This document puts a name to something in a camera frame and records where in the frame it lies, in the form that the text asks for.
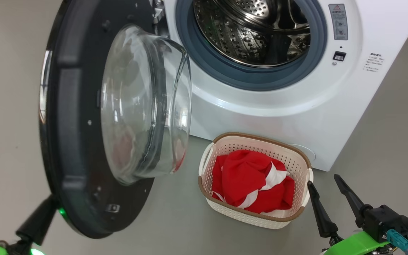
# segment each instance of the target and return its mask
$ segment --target red cloth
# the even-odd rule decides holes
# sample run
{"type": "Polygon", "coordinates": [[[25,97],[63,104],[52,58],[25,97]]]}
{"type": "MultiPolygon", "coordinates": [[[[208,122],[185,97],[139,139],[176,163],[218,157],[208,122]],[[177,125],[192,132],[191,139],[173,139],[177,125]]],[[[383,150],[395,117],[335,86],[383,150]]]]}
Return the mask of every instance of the red cloth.
{"type": "MultiPolygon", "coordinates": [[[[212,191],[222,195],[228,204],[239,206],[249,193],[266,184],[265,178],[272,163],[277,170],[285,171],[281,161],[260,152],[238,150],[218,156],[212,170],[212,191]]],[[[253,213],[288,210],[292,207],[293,197],[294,180],[286,176],[283,182],[272,189],[259,191],[256,201],[245,210],[253,213]]]]}

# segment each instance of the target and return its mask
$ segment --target transparent glass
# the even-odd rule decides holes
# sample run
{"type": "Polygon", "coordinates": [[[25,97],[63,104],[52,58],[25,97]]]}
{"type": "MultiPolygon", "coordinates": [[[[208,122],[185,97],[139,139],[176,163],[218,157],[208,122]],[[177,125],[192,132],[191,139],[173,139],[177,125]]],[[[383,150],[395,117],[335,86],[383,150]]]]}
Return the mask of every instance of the transparent glass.
{"type": "Polygon", "coordinates": [[[115,178],[129,185],[176,172],[190,121],[185,49],[134,25],[122,29],[108,53],[101,92],[103,144],[115,178]]]}

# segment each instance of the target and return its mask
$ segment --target blue connector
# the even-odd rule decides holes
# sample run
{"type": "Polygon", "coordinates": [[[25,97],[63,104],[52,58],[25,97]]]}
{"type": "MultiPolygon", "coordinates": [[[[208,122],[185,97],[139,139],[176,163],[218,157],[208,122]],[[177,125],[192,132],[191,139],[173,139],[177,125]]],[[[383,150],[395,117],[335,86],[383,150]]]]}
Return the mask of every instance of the blue connector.
{"type": "Polygon", "coordinates": [[[402,234],[399,234],[398,231],[394,229],[387,231],[387,241],[408,255],[408,240],[402,234]]]}

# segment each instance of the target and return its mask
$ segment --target basket handle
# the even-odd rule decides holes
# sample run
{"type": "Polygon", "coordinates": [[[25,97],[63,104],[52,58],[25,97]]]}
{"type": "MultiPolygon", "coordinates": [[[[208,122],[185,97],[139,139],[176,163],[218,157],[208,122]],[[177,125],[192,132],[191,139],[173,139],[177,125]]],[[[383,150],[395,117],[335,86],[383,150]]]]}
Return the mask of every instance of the basket handle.
{"type": "MultiPolygon", "coordinates": [[[[313,169],[308,168],[308,170],[310,171],[310,177],[308,179],[308,181],[313,182],[314,181],[314,174],[313,174],[313,169]]],[[[306,204],[308,203],[308,200],[310,199],[310,193],[308,192],[308,185],[305,185],[305,197],[303,197],[301,206],[305,207],[306,204]]]]}
{"type": "Polygon", "coordinates": [[[199,176],[202,176],[204,169],[207,168],[207,165],[209,164],[210,157],[209,155],[212,154],[214,151],[214,143],[211,142],[207,148],[204,150],[203,156],[201,158],[201,161],[199,162],[199,176]]]}

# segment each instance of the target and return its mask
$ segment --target beige basket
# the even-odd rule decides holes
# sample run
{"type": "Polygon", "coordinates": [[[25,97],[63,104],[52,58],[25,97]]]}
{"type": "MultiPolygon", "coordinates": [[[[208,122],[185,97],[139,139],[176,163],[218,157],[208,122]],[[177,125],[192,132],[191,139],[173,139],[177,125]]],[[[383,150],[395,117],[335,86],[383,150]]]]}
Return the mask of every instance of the beige basket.
{"type": "Polygon", "coordinates": [[[295,147],[264,137],[232,132],[217,137],[205,149],[199,163],[198,178],[199,189],[205,196],[207,203],[215,211],[251,225],[280,229],[300,216],[305,209],[310,198],[307,182],[313,181],[313,171],[306,155],[295,147]],[[219,155],[227,155],[240,149],[262,152],[284,163],[290,177],[295,181],[295,193],[291,209],[258,214],[228,205],[212,197],[212,169],[215,165],[215,159],[219,155]]]}

